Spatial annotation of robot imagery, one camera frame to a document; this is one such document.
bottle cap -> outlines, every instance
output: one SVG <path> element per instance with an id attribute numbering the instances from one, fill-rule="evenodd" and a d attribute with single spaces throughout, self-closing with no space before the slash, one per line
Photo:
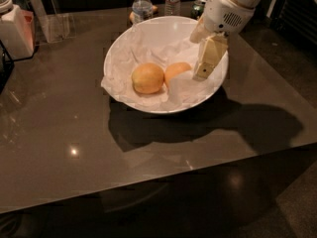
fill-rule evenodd
<path id="1" fill-rule="evenodd" d="M 12 0 L 0 0 L 0 13 L 6 13 L 13 7 Z"/>

counter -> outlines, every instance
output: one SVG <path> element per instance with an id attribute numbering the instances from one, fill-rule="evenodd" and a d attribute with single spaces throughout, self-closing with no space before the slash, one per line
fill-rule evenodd
<path id="1" fill-rule="evenodd" d="M 111 99 L 103 61 L 129 13 L 74 13 L 75 38 L 15 63 L 0 95 L 0 213 L 317 142 L 315 109 L 240 36 L 223 87 L 193 109 Z"/>

black object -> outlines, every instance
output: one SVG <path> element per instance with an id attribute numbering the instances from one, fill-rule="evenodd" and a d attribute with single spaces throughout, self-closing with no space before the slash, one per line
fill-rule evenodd
<path id="1" fill-rule="evenodd" d="M 9 52 L 6 50 L 4 44 L 0 40 L 0 93 L 2 92 L 11 72 L 14 67 L 14 62 L 10 57 Z"/>

countertop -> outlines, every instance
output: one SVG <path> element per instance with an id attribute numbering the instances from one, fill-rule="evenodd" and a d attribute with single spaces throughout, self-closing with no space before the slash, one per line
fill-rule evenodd
<path id="1" fill-rule="evenodd" d="M 198 107 L 157 116 L 112 100 L 103 61 L 129 13 L 74 13 L 75 38 L 16 62 L 0 96 L 0 213 L 317 142 L 316 110 L 240 36 Z"/>

can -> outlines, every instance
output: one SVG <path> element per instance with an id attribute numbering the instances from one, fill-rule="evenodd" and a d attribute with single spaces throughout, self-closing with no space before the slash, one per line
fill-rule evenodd
<path id="1" fill-rule="evenodd" d="M 200 16 L 204 12 L 206 2 L 206 0 L 196 0 L 191 7 L 190 18 L 199 20 Z"/>

